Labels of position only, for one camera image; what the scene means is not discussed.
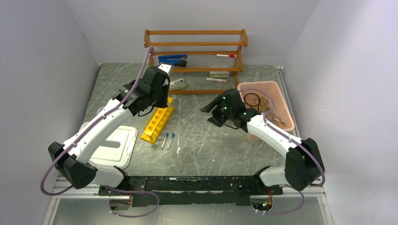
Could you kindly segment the metal crucible tongs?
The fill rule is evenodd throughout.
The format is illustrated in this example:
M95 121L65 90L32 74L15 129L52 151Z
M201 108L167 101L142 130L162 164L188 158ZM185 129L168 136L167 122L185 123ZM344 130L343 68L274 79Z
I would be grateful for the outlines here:
M281 117L275 113L275 110L268 98L263 97L260 99L259 111L261 113L267 113L266 118L278 127L285 125L285 122L282 121Z

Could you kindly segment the blue capped test tubes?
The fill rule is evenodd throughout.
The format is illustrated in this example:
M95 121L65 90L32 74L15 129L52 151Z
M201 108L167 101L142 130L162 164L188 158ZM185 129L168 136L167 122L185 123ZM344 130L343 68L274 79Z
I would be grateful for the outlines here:
M167 142L167 140L168 140L168 137L169 137L169 133L166 133L166 134L165 134L165 137L164 137L164 139L163 139L163 141L162 141L162 144L161 144L161 149L162 149L162 150L165 148L165 145L166 145L166 142Z

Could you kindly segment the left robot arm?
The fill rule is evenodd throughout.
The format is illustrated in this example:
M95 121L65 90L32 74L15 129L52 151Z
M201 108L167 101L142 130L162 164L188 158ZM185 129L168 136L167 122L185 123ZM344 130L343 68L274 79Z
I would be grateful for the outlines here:
M124 122L147 108L165 108L172 67L148 67L140 79L123 85L84 129L63 143L53 142L48 152L53 166L75 189L89 184L109 186L118 195L129 191L128 175L120 167L91 161L99 145Z

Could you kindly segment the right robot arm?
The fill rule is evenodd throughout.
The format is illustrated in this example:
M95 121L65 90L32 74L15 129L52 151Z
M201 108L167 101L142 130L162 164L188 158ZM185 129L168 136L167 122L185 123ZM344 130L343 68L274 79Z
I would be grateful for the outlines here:
M263 168L255 175L253 188L258 194L265 194L276 185L302 191L315 185L318 178L319 186L325 183L325 168L316 141L291 135L269 121L265 112L246 107L237 89L224 91L200 111L211 113L208 122L217 127L232 121L234 129L260 138L284 158L284 165Z

